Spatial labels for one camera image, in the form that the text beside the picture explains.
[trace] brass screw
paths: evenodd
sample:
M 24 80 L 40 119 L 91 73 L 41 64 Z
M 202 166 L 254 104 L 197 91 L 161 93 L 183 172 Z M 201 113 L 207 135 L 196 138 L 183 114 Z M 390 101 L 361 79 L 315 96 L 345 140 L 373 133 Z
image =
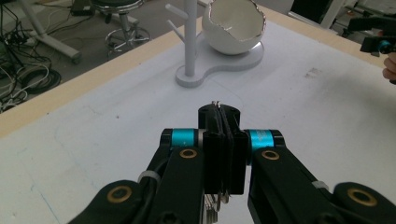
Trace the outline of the brass screw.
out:
M 128 186 L 116 186 L 108 192 L 107 200 L 111 203 L 122 203 L 132 195 L 132 189 Z
M 378 201 L 371 193 L 362 189 L 348 189 L 347 196 L 356 203 L 360 203 L 365 206 L 373 207 L 378 204 Z

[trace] white base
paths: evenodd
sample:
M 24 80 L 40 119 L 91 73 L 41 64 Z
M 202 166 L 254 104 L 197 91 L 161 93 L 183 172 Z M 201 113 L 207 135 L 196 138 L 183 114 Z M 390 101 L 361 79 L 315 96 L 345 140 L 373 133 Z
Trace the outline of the white base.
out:
M 205 78 L 219 71 L 243 71 L 248 70 L 262 61 L 264 46 L 259 42 L 253 49 L 238 55 L 222 54 L 206 42 L 202 33 L 196 40 L 197 59 L 195 60 L 195 74 L 188 77 L 185 74 L 184 65 L 176 71 L 176 81 L 182 87 L 194 88 L 201 85 Z

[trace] electronic equipment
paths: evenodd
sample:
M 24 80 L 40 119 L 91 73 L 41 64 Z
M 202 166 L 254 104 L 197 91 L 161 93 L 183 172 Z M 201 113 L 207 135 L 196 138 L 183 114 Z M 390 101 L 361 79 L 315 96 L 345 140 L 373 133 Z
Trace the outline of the electronic equipment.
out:
M 95 14 L 95 8 L 91 4 L 91 0 L 75 0 L 70 8 L 72 16 L 92 16 Z

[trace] stool leg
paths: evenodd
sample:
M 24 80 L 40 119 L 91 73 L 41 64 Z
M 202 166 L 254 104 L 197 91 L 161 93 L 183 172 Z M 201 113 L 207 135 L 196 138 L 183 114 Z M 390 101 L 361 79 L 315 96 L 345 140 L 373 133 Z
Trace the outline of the stool leg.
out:
M 121 21 L 121 26 L 122 26 L 122 31 L 125 37 L 125 42 L 128 46 L 132 46 L 132 43 L 130 41 L 131 39 L 131 26 L 128 23 L 128 14 L 120 14 L 120 21 Z

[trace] blue band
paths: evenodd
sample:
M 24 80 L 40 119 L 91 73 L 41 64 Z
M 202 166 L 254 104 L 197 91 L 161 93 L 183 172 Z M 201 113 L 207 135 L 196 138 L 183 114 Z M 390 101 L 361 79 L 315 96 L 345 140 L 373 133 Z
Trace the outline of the blue band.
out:
M 174 129 L 172 131 L 172 147 L 193 147 L 194 129 Z
M 262 147 L 273 147 L 274 137 L 269 130 L 248 130 L 251 143 L 251 155 Z M 248 158 L 248 164 L 251 164 L 251 158 Z

